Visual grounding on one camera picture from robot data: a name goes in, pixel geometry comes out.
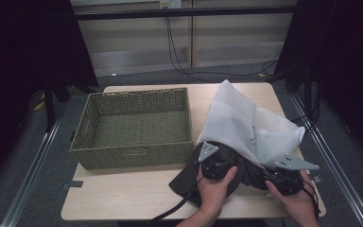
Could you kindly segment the green woven basket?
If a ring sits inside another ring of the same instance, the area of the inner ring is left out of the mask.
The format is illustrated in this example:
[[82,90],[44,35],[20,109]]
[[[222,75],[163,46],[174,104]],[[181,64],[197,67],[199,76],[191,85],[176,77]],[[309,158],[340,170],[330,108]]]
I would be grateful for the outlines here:
[[95,93],[70,152],[87,170],[187,161],[194,149],[188,90]]

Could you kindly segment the person's left hand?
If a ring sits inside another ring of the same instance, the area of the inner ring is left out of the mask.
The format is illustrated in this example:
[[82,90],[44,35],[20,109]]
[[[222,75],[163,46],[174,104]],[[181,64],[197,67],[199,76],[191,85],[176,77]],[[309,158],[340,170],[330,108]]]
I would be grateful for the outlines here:
[[201,205],[199,211],[205,214],[219,215],[226,200],[228,186],[234,179],[237,167],[229,169],[226,176],[220,181],[212,181],[205,178],[199,169],[197,176]]

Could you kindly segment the black metal stand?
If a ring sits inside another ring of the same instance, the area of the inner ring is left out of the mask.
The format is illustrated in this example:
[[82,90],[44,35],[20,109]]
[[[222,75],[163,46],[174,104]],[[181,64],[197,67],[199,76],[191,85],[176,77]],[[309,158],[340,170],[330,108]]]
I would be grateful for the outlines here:
[[311,125],[315,125],[320,113],[319,91],[313,95],[312,74],[309,68],[305,69],[303,82],[303,104],[306,119]]
[[50,131],[56,122],[53,96],[56,96],[59,102],[67,102],[70,100],[71,95],[66,88],[65,81],[58,75],[44,78],[43,94],[47,116],[46,131]]

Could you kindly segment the aluminium floor rail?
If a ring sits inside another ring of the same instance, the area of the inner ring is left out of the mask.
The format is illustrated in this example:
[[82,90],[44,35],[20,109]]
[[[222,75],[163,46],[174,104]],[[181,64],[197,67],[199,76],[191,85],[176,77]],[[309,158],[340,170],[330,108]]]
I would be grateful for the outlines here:
[[56,138],[58,129],[60,128],[65,109],[60,110],[53,126],[44,134],[43,141],[39,145],[36,155],[31,163],[30,168],[16,194],[12,203],[6,212],[0,227],[16,227],[17,223],[24,211],[26,202],[30,196],[34,183],[36,182],[39,172],[43,166],[43,162]]
[[343,171],[341,165],[333,154],[333,151],[321,134],[318,126],[313,121],[311,121],[309,116],[304,112],[304,104],[301,99],[297,95],[291,95],[291,99],[300,115],[300,119],[304,122],[304,125],[309,130],[312,139],[320,151],[321,156],[325,160],[332,175],[334,176],[339,189],[342,191],[346,201],[349,203],[360,225],[363,227],[362,198],[359,196],[356,189]]

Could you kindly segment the black horizontal bar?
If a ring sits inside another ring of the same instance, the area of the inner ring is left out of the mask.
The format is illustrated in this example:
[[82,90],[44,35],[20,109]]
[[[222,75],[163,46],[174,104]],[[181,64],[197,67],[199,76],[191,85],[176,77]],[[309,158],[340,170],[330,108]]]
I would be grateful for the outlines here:
[[148,9],[128,11],[88,11],[78,12],[75,18],[78,21],[89,20],[115,20],[115,19],[142,19],[161,17],[190,17],[190,16],[217,16],[217,15],[245,15],[245,14],[277,14],[293,13],[295,6],[268,6],[243,8],[205,8],[205,9]]

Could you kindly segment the yellow floor scrap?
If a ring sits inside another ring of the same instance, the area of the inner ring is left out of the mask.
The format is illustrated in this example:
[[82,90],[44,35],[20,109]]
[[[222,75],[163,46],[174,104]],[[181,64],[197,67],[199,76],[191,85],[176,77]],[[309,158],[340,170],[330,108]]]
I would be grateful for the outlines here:
[[41,100],[40,102],[38,102],[35,106],[33,106],[31,108],[31,111],[33,111],[33,112],[39,111],[43,107],[44,103],[45,103],[45,101]]

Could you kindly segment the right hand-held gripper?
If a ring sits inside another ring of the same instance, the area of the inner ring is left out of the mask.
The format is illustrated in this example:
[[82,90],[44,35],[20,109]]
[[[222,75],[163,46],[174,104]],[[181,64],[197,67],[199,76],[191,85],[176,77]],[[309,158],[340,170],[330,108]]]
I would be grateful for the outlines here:
[[287,154],[274,162],[274,167],[266,167],[265,179],[274,183],[283,196],[297,194],[303,189],[301,170],[319,170],[318,165],[309,163],[294,155]]

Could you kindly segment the person's right hand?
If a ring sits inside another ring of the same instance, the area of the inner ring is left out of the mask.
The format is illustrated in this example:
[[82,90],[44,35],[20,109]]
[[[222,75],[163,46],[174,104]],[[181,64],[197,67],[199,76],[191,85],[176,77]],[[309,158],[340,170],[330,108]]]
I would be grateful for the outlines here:
[[290,217],[299,211],[311,211],[316,218],[316,209],[314,205],[315,189],[310,183],[306,171],[301,170],[300,173],[303,180],[303,189],[295,195],[283,196],[271,181],[265,181],[265,184],[269,193],[283,205]]

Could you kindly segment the black curtain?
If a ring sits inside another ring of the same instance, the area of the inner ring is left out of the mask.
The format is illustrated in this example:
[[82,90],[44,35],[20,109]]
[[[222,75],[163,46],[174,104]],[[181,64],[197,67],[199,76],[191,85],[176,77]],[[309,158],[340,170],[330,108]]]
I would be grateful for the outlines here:
[[275,74],[309,76],[363,144],[363,0],[297,0]]
[[0,0],[0,167],[31,96],[66,101],[69,85],[97,85],[71,0]]

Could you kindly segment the dark cloth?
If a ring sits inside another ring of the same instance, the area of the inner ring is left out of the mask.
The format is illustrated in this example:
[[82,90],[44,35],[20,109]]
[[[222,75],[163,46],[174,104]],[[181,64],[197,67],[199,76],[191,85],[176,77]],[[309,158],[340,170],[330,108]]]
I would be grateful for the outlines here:
[[[185,168],[169,184],[170,188],[185,200],[189,200],[195,205],[201,205],[201,198],[197,186],[197,175],[199,173],[200,163],[198,162],[199,152],[202,144],[195,147],[192,156],[186,163]],[[265,184],[265,167],[257,166],[237,153],[237,172],[234,179],[228,186],[227,196],[230,196],[237,187],[242,183],[245,186],[252,186],[257,189],[267,190]]]

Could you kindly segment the white wall outlet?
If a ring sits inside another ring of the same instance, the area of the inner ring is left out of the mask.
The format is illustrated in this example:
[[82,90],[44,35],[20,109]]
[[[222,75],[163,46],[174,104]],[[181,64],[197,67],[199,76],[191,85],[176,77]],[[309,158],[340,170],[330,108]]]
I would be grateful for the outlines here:
[[160,9],[180,9],[182,0],[160,0]]

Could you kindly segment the white mesh laundry bag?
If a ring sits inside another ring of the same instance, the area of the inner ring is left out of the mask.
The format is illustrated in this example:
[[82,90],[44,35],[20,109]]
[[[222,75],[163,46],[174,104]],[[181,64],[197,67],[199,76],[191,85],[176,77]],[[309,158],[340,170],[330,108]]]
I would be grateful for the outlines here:
[[218,142],[260,166],[274,166],[301,143],[304,127],[252,100],[224,80],[211,101],[198,142]]

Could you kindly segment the grey tab on table edge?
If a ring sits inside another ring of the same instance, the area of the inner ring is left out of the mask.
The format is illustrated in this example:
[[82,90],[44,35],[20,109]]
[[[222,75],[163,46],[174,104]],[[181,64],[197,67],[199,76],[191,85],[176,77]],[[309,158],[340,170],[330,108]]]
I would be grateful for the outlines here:
[[68,191],[71,187],[82,187],[83,181],[71,181],[69,183],[64,183],[61,187],[62,190]]

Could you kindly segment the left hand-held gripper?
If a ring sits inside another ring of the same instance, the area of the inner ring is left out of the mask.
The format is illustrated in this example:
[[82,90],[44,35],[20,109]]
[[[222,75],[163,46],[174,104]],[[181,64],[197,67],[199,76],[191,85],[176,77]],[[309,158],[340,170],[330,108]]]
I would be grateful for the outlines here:
[[204,142],[201,146],[198,162],[202,175],[220,181],[236,165],[237,153],[234,149],[218,142]]

